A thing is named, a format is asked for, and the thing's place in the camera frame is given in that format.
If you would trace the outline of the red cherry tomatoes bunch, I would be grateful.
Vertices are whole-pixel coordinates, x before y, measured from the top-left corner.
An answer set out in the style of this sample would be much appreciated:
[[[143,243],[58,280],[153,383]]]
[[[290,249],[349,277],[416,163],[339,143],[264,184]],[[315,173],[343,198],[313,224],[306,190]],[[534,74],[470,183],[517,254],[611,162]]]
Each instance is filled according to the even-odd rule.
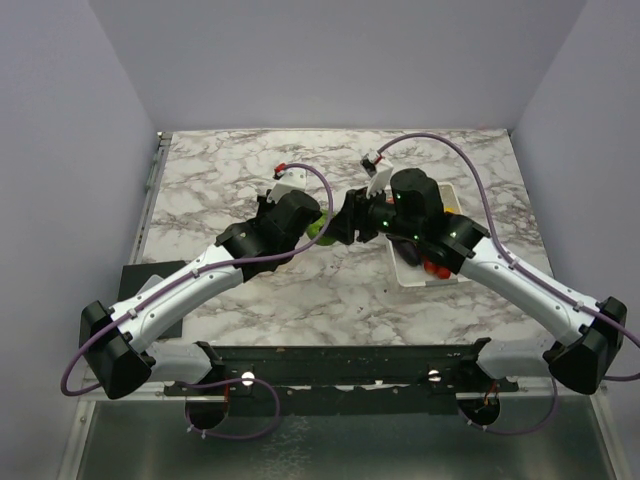
[[[437,277],[441,280],[447,280],[451,277],[451,272],[447,268],[438,266],[429,260],[424,260],[423,268],[427,274]]]

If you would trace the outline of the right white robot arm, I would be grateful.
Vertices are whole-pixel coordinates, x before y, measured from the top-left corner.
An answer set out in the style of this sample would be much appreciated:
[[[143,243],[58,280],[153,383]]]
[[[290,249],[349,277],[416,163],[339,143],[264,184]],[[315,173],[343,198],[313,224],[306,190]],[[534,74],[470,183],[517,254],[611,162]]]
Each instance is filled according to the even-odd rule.
[[[422,170],[391,175],[390,187],[389,194],[348,191],[328,236],[345,245],[379,234],[407,241],[436,265],[489,288],[554,337],[543,359],[555,380],[595,393],[621,349],[626,305],[581,294],[510,255],[486,228],[446,211],[437,182]]]

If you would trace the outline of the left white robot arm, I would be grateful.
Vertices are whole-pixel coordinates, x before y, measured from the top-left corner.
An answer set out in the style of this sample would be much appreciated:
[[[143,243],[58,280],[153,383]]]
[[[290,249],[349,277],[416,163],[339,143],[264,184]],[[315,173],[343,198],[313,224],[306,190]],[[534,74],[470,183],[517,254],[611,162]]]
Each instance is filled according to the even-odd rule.
[[[306,228],[321,216],[318,202],[294,190],[255,217],[229,225],[193,261],[146,291],[111,307],[99,301],[81,312],[79,347],[110,399],[150,380],[188,383],[206,395],[221,371],[199,345],[160,353],[159,336],[215,296],[288,262]]]

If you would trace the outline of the purple eggplant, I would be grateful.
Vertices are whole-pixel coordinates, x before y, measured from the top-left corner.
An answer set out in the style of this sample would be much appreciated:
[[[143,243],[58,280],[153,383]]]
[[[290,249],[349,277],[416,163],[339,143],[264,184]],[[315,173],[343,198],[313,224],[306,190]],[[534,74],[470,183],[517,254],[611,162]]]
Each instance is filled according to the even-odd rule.
[[[417,267],[422,264],[422,257],[416,246],[401,238],[390,237],[391,245],[395,253],[410,267]]]

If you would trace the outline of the white plastic basket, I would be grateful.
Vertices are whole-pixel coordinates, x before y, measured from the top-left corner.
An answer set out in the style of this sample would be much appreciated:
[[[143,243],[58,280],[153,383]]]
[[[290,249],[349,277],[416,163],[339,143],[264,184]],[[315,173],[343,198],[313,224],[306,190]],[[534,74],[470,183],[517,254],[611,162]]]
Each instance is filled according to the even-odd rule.
[[[462,214],[462,208],[454,186],[449,182],[439,182],[438,188],[446,212]],[[422,288],[455,285],[468,282],[461,274],[453,274],[444,268],[422,259],[417,265],[410,265],[391,240],[387,241],[392,270],[395,279],[403,288]]]

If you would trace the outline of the metal table edge strip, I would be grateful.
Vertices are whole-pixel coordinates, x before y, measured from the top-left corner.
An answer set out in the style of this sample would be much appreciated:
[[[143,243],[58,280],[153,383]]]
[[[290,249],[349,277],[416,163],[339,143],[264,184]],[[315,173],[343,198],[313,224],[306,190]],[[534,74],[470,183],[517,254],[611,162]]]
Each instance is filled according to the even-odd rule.
[[[144,249],[144,243],[147,236],[147,228],[149,225],[149,217],[153,212],[157,194],[159,191],[159,182],[162,177],[162,173],[166,164],[168,151],[171,145],[173,133],[168,131],[161,131],[157,133],[158,145],[151,158],[151,164],[146,183],[144,185],[144,202],[142,205],[139,222],[134,235],[134,242],[129,256],[128,263],[137,263]]]

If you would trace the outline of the black mounting rail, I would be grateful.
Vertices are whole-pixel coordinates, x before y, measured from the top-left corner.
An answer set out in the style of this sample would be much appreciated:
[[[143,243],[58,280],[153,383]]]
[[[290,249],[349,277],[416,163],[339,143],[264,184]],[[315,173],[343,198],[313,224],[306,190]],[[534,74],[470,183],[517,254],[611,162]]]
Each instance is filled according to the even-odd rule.
[[[171,397],[221,400],[235,416],[262,416],[275,405],[284,415],[382,415],[429,413],[454,415],[458,395],[481,398],[492,386],[517,391],[505,379],[495,381],[478,365],[481,339],[467,345],[436,346],[243,346],[217,347],[214,370],[206,381],[237,378],[245,372],[273,386],[195,390],[182,384],[165,388]]]

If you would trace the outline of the aluminium extrusion rail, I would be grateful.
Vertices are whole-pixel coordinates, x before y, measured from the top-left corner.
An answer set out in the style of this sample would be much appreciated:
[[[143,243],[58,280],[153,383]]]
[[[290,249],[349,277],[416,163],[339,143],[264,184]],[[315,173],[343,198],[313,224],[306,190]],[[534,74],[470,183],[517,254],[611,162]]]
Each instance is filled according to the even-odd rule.
[[[556,384],[558,392],[561,395],[594,395],[607,389],[607,384],[603,383],[595,387],[593,390],[576,390],[561,383],[559,380],[552,379],[551,377],[519,376],[514,378],[514,381],[521,392],[541,393],[543,395],[552,391],[553,383]]]

